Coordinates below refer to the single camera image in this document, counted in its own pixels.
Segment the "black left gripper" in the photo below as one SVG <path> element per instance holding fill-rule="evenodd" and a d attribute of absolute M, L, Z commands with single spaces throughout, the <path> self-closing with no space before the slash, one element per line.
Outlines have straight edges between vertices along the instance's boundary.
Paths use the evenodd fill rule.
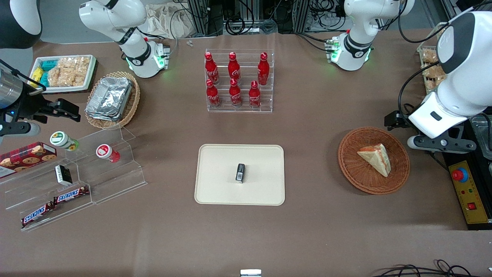
<path fill-rule="evenodd" d="M 387 130 L 394 128 L 411 128 L 408 116 L 400 112 L 391 112 L 385 116 L 385 127 Z"/>

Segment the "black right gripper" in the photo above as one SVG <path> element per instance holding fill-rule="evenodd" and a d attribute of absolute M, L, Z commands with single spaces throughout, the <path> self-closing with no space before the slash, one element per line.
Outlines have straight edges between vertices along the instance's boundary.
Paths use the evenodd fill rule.
<path fill-rule="evenodd" d="M 21 119 L 34 120 L 42 124 L 48 121 L 47 116 L 66 117 L 80 122 L 79 106 L 59 98 L 56 102 L 46 100 L 41 93 L 30 96 L 35 91 L 32 88 L 23 88 L 19 98 L 11 105 L 1 109 L 2 122 L 16 122 Z"/>

